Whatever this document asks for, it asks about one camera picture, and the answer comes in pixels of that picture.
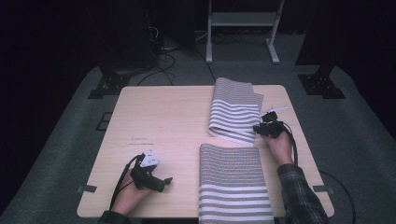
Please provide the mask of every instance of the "equipment stand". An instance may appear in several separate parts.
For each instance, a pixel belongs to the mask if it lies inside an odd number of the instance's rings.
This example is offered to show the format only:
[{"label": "equipment stand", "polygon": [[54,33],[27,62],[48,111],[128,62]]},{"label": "equipment stand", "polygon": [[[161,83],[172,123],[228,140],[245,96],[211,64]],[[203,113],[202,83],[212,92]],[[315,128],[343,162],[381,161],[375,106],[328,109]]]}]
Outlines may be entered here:
[{"label": "equipment stand", "polygon": [[207,41],[206,41],[206,62],[212,63],[212,26],[272,26],[270,38],[266,38],[266,44],[270,51],[272,62],[279,64],[274,47],[274,40],[277,26],[285,0],[280,0],[276,12],[212,12],[212,0],[209,0],[209,10],[207,19]]}]

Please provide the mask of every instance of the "table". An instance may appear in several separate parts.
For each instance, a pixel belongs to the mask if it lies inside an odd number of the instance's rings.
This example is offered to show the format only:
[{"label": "table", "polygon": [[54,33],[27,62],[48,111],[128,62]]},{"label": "table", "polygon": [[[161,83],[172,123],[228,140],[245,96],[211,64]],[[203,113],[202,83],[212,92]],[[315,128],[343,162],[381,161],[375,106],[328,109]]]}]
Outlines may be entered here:
[{"label": "table", "polygon": [[[277,111],[291,127],[297,142],[299,165],[308,183],[322,186],[318,168],[300,123],[282,86],[253,86],[264,95],[262,109],[286,105]],[[142,152],[154,151],[161,163],[153,175],[173,181],[165,190],[152,193],[136,207],[131,217],[198,217],[199,148],[202,143],[219,147],[243,147],[208,133],[214,86],[126,87],[121,91],[87,185],[96,192],[83,192],[78,206],[81,217],[99,217],[110,204],[113,190],[125,164]],[[276,162],[258,136],[262,168],[275,217],[285,214]],[[318,192],[328,216],[334,213],[327,192]]]}]

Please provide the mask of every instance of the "wire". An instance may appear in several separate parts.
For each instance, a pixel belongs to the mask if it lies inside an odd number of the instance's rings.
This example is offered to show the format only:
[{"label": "wire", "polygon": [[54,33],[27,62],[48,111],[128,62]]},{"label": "wire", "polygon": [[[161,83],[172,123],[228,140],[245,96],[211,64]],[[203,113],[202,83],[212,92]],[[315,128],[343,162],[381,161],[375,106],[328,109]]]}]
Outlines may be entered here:
[{"label": "wire", "polygon": [[119,190],[119,189],[120,189],[120,186],[121,186],[121,184],[122,184],[122,182],[123,182],[124,177],[126,176],[126,173],[127,173],[128,170],[129,170],[129,167],[131,167],[132,162],[134,162],[134,160],[136,160],[137,157],[138,157],[138,156],[133,157],[133,158],[128,162],[128,164],[125,165],[125,168],[124,168],[124,170],[122,171],[122,174],[121,174],[121,176],[120,176],[119,182],[117,183],[117,186],[116,186],[116,188],[114,189],[113,196],[111,197],[111,202],[110,202],[110,208],[109,208],[109,210],[111,210],[111,208],[113,207],[113,204],[114,204],[114,202],[116,201],[117,195],[119,195],[119,193],[120,193],[120,190]]},{"label": "wire", "polygon": [[195,52],[196,52],[197,54],[199,54],[199,55],[201,56],[201,58],[204,60],[204,62],[205,62],[205,64],[206,64],[207,68],[209,69],[210,75],[213,77],[213,80],[216,82],[216,77],[215,77],[215,75],[213,74],[212,68],[211,68],[210,65],[206,62],[206,58],[204,57],[204,55],[202,55],[202,53],[201,53],[200,51],[198,51],[198,50],[195,50]]},{"label": "wire", "polygon": [[[136,84],[136,86],[140,86],[140,84],[142,84],[142,82],[143,82],[144,80],[146,80],[147,78],[152,77],[152,76],[154,76],[154,75],[156,75],[156,74],[159,74],[159,73],[161,73],[161,72],[164,72],[165,75],[166,75],[166,77],[168,78],[169,82],[171,83],[171,85],[172,85],[172,86],[174,85],[174,84],[173,84],[173,79],[175,78],[175,74],[169,73],[169,72],[167,72],[167,70],[170,69],[171,67],[173,67],[173,66],[175,65],[176,59],[175,59],[174,56],[172,56],[172,55],[170,55],[170,54],[167,54],[167,53],[164,53],[163,55],[165,55],[165,59],[167,59],[167,57],[170,57],[170,58],[173,59],[171,65],[169,65],[169,66],[166,67],[166,68],[161,68],[161,67],[158,65],[158,63],[157,63],[157,67],[160,69],[160,71],[157,71],[157,72],[154,72],[154,73],[151,73],[151,74],[146,75],[145,77],[143,77],[143,78]],[[174,78],[171,79],[171,78],[168,76],[168,74],[173,75]]]},{"label": "wire", "polygon": [[347,195],[347,197],[348,197],[348,199],[349,199],[350,206],[351,206],[351,208],[352,208],[352,224],[355,224],[355,223],[356,223],[355,204],[354,204],[353,199],[352,199],[352,196],[350,195],[350,193],[349,193],[349,191],[347,190],[347,188],[343,185],[343,183],[342,183],[339,179],[335,178],[335,176],[330,175],[329,173],[324,172],[324,171],[321,171],[321,170],[319,170],[319,172],[322,173],[322,174],[325,174],[325,175],[327,175],[328,177],[330,177],[330,178],[332,178],[333,180],[335,180],[335,181],[341,186],[341,188],[344,189],[344,191],[345,191],[345,193],[346,193],[346,195]]},{"label": "wire", "polygon": [[134,181],[129,182],[128,184],[126,184],[124,187],[119,189],[119,193],[120,191],[122,191],[123,189],[125,189],[126,187],[128,187],[130,184],[134,183]]},{"label": "wire", "polygon": [[272,122],[274,122],[274,123],[275,123],[276,125],[278,125],[279,127],[281,127],[282,130],[289,136],[289,139],[290,139],[291,144],[292,144],[292,146],[293,146],[294,164],[295,164],[295,165],[298,165],[297,144],[296,144],[296,141],[295,141],[295,139],[294,139],[294,137],[293,137],[293,133],[292,133],[292,131],[291,131],[290,126],[289,126],[287,123],[285,123],[285,122],[279,122],[279,121],[277,121],[276,119],[271,119],[271,118],[268,118],[268,119],[271,120]]}]

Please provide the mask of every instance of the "striped towel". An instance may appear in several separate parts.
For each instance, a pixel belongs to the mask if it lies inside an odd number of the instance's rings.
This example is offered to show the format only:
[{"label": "striped towel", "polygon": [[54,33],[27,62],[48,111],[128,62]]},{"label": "striped towel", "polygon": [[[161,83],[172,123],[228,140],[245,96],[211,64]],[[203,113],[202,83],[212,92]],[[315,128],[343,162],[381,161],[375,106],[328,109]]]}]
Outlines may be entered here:
[{"label": "striped towel", "polygon": [[256,138],[253,126],[261,121],[262,100],[263,96],[254,93],[250,83],[219,77],[210,112],[209,133],[253,147]]},{"label": "striped towel", "polygon": [[199,223],[274,223],[256,147],[201,145]]}]

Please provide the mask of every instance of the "striped cloth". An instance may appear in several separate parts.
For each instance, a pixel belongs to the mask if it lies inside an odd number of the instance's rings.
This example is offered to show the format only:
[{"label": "striped cloth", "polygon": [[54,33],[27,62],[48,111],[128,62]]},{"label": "striped cloth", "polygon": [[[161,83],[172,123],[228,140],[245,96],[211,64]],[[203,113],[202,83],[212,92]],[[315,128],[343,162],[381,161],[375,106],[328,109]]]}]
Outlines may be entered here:
[{"label": "striped cloth", "polygon": [[201,145],[199,223],[274,223],[256,147]]},{"label": "striped cloth", "polygon": [[250,83],[219,77],[210,112],[209,133],[253,147],[256,138],[253,126],[261,121],[262,101],[263,96],[254,93]]}]

